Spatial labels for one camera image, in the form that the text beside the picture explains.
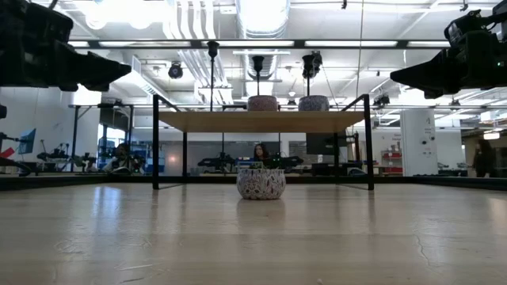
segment table top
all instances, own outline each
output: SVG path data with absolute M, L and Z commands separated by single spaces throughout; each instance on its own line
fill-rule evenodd
M 185 132 L 332 133 L 364 119 L 362 112 L 161 112 L 159 118 Z

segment pillar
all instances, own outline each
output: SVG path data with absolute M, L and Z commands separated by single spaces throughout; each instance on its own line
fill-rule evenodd
M 433 110 L 402 111 L 403 176 L 438 174 Z

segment ceiling duct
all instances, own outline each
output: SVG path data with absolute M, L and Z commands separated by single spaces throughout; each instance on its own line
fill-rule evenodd
M 290 0 L 236 0 L 239 35 L 243 39 L 265 40 L 285 37 Z M 245 74 L 256 79 L 254 55 L 244 55 Z M 278 55 L 263 55 L 261 80 L 270 79 L 278 65 Z

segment cable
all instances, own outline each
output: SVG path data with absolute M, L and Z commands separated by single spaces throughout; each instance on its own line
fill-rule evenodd
M 361 56 L 363 55 L 363 27 L 364 27 L 364 0 L 361 0 L 361 28 L 359 36 L 359 59 L 357 60 L 357 79 L 356 79 L 356 99 L 359 97 L 359 78 L 361 68 Z
M 56 6 L 56 3 L 58 3 L 58 0 L 52 0 L 52 1 L 51 1 L 51 4 L 49 4 L 49 7 L 48 7 L 48 8 L 49 8 L 50 10 L 53 10 L 53 9 L 55 8 L 55 6 Z

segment computer screen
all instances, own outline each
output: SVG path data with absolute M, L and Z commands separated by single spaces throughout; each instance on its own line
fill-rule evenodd
M 347 146 L 346 131 L 338 133 L 338 147 Z M 307 134 L 307 154 L 334 155 L 334 134 Z

